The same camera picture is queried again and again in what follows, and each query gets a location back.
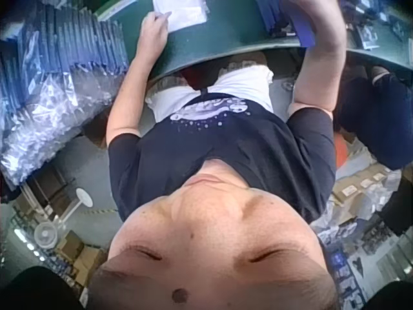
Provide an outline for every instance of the person's leg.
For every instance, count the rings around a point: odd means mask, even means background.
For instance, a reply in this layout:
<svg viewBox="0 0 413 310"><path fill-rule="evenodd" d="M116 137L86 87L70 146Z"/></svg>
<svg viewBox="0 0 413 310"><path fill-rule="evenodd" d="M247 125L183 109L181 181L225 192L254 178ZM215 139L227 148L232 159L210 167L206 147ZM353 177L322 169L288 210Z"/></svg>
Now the person's leg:
<svg viewBox="0 0 413 310"><path fill-rule="evenodd" d="M274 112L269 90L273 75L262 52L236 55L230 59L228 68L221 69L218 80L208 87L208 92L252 100Z"/></svg>
<svg viewBox="0 0 413 310"><path fill-rule="evenodd" d="M366 117L375 108L374 89L371 82L362 76L343 81L340 85L337 107L333 113L336 129L343 127L357 136L364 136L364 131L374 130L362 126Z"/></svg>
<svg viewBox="0 0 413 310"><path fill-rule="evenodd" d="M201 92L190 87L183 77L167 76L149 89L145 101L159 123L199 95Z"/></svg>
<svg viewBox="0 0 413 310"><path fill-rule="evenodd" d="M373 87L381 127L380 152L375 156L387 167L400 169L413 160L412 91L393 74L380 76Z"/></svg>

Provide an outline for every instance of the hand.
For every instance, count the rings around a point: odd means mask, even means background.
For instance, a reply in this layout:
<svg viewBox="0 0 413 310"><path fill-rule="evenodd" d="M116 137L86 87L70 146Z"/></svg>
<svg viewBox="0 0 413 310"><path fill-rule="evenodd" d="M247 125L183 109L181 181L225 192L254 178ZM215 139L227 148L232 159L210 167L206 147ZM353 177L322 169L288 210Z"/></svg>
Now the hand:
<svg viewBox="0 0 413 310"><path fill-rule="evenodd" d="M171 13L149 12L143 19L137 43L136 58L152 68L162 54L168 39L168 17Z"/></svg>

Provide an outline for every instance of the orange object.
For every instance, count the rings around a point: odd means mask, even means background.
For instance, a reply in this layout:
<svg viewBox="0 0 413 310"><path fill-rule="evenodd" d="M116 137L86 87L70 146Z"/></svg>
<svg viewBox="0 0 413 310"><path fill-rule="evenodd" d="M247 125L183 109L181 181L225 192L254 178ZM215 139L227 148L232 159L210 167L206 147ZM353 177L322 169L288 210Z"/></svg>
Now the orange object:
<svg viewBox="0 0 413 310"><path fill-rule="evenodd" d="M339 169L348 158L347 144L343 135L334 133L334 146L336 147L336 166Z"/></svg>

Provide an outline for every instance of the white pants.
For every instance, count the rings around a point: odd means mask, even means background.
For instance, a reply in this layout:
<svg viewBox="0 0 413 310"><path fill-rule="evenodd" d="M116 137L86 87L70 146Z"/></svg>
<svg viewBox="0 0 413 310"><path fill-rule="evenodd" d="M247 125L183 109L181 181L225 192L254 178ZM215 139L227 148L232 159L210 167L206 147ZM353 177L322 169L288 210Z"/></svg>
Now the white pants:
<svg viewBox="0 0 413 310"><path fill-rule="evenodd" d="M274 112L269 90L269 84L271 84L274 74L267 66L252 65L229 72L223 70L226 73L222 74L214 85L208 87L208 92L218 92L252 100L263 106L264 109ZM178 77L166 77L165 79L168 78L179 79ZM151 92L150 90L145 101L154 111L155 121L159 123L200 95L200 90L194 90L189 85L174 86L159 92Z"/></svg>

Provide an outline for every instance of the stack of packages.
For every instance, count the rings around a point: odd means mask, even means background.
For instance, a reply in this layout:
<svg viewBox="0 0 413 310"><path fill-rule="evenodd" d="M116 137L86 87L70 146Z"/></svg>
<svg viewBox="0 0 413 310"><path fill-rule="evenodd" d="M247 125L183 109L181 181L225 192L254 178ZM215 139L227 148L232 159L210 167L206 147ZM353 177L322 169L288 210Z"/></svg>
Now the stack of packages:
<svg viewBox="0 0 413 310"><path fill-rule="evenodd" d="M0 89L0 168L15 185L113 102L128 69L116 22L98 22L86 9L33 6L17 48L0 46L8 83Z"/></svg>

